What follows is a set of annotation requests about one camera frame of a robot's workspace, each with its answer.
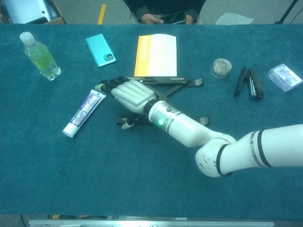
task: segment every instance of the teal smartphone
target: teal smartphone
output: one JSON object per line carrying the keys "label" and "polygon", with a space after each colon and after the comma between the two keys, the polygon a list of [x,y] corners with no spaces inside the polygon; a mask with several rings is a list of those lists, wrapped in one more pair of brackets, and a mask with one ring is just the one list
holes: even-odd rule
{"label": "teal smartphone", "polygon": [[107,44],[102,34],[94,35],[85,39],[90,52],[94,57],[98,67],[113,63],[116,61],[114,53]]}

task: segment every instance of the black jacket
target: black jacket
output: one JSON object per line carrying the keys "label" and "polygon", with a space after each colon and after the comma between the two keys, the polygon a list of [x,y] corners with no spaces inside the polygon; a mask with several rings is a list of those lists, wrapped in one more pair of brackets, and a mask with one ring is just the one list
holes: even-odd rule
{"label": "black jacket", "polygon": [[195,20],[206,0],[124,0],[137,20],[146,14],[170,14],[184,11]]}

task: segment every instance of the gray floor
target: gray floor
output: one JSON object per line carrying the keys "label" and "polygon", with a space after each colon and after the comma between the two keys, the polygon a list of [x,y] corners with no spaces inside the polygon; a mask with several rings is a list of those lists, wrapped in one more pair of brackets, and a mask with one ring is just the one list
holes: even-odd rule
{"label": "gray floor", "polygon": [[[106,4],[104,25],[128,24],[130,12],[122,0],[54,0],[69,24],[97,24],[101,5]],[[279,20],[292,0],[207,0],[203,9],[203,24],[215,24],[224,13],[237,13],[253,18],[253,24],[273,24]],[[299,0],[285,20],[289,24],[303,7]],[[293,23],[303,23],[303,11]],[[45,219],[46,215],[25,215],[24,221]],[[0,215],[1,227],[21,227],[19,215]],[[275,221],[276,227],[303,227],[303,222]]]}

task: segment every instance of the smartphone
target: smartphone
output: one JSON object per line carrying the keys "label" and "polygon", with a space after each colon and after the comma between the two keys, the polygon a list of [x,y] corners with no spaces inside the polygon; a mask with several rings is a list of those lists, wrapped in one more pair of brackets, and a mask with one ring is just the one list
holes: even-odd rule
{"label": "smartphone", "polygon": [[102,34],[94,35],[85,39],[90,52],[94,57],[98,67],[113,63],[116,61],[114,53],[107,44]]}
{"label": "smartphone", "polygon": [[160,19],[163,20],[165,24],[186,24],[186,17],[184,12],[169,14],[167,16],[161,17]]}

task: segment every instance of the toothpaste tube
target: toothpaste tube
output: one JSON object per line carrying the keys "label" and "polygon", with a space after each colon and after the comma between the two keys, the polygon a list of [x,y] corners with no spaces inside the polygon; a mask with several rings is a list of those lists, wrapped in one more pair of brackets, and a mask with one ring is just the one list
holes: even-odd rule
{"label": "toothpaste tube", "polygon": [[106,97],[106,95],[91,90],[89,96],[82,103],[76,114],[73,116],[71,121],[63,129],[63,133],[69,137],[74,137],[76,132],[79,130],[81,125],[88,119],[94,109],[101,103],[101,101]]}

